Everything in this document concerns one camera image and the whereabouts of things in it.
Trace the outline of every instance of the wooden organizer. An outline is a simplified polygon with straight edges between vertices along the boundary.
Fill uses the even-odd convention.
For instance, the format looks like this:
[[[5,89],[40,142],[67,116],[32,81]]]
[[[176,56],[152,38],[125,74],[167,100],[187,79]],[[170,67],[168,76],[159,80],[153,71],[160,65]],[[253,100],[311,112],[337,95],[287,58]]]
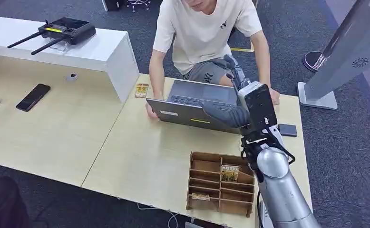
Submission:
[[[221,181],[221,165],[239,166],[237,181]],[[193,199],[192,193],[208,194],[210,201]],[[187,210],[215,210],[249,218],[253,199],[254,176],[246,160],[232,155],[191,152]]]

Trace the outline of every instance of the man's hand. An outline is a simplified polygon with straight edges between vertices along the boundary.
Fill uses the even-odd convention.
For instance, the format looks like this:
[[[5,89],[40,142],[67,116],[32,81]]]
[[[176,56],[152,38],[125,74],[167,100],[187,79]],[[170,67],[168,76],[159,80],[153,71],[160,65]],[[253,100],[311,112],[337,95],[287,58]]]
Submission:
[[[280,101],[279,101],[280,94],[272,88],[269,89],[269,92],[271,93],[271,99],[272,99],[273,105],[280,104]]]
[[[147,110],[148,117],[150,117],[153,120],[158,119],[158,116],[153,112],[152,108],[147,102],[146,102],[146,110]]]

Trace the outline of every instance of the chair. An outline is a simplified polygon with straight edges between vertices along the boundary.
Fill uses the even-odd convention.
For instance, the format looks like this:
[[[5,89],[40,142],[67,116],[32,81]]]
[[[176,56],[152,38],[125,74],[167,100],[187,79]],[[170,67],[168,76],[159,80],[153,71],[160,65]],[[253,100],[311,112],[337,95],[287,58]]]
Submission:
[[[127,0],[127,5],[126,7],[130,7],[130,5],[132,5],[132,12],[136,12],[135,10],[135,6],[136,5],[146,5],[146,10],[149,10],[149,6],[148,6],[148,3],[151,3],[150,0]]]

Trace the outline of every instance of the gray laptop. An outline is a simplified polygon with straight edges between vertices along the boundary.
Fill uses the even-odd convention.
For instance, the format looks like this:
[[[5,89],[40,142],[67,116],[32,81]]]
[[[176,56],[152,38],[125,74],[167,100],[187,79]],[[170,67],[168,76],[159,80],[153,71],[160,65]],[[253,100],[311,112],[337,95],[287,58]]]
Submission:
[[[237,96],[231,87],[176,80],[168,101],[146,100],[161,121],[240,134],[239,129],[208,116],[201,107],[208,100],[224,112],[234,109]]]

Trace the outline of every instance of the robotic arm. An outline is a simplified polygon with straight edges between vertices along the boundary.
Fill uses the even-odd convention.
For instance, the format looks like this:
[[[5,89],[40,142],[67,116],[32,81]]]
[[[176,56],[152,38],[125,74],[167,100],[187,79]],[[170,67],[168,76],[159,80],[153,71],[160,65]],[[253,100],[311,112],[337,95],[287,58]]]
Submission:
[[[289,169],[295,157],[284,147],[276,129],[277,119],[267,85],[250,82],[229,55],[224,59],[238,95],[238,107],[220,112],[209,102],[203,105],[211,117],[242,132],[241,157],[248,160],[275,228],[320,228]]]

